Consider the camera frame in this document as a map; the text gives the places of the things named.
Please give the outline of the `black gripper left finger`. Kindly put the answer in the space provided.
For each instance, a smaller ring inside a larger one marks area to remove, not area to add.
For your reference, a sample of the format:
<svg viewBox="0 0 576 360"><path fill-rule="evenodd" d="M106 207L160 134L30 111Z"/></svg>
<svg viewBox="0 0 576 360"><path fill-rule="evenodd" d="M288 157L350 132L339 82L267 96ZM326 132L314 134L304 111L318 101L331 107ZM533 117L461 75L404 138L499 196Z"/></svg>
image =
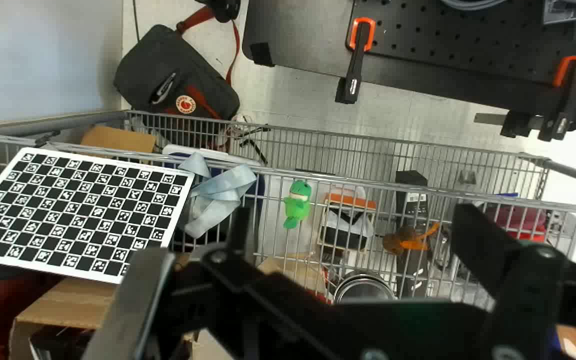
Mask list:
<svg viewBox="0 0 576 360"><path fill-rule="evenodd" d="M182 266L169 250L141 250L82 360L181 360L206 330L234 360L340 360L337 316L283 273L244 256L250 207L234 212L222 244Z"/></svg>

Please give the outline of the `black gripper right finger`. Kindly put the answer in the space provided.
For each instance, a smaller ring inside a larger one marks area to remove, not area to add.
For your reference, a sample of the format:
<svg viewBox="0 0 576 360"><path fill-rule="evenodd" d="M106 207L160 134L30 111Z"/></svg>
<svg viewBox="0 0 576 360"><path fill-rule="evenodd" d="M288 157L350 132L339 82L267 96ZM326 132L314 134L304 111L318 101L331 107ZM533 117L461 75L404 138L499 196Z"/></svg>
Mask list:
<svg viewBox="0 0 576 360"><path fill-rule="evenodd" d="M472 203L453 215L453 252L494 298L478 352L485 360L563 360L559 323L576 327L576 262L512 237Z"/></svg>

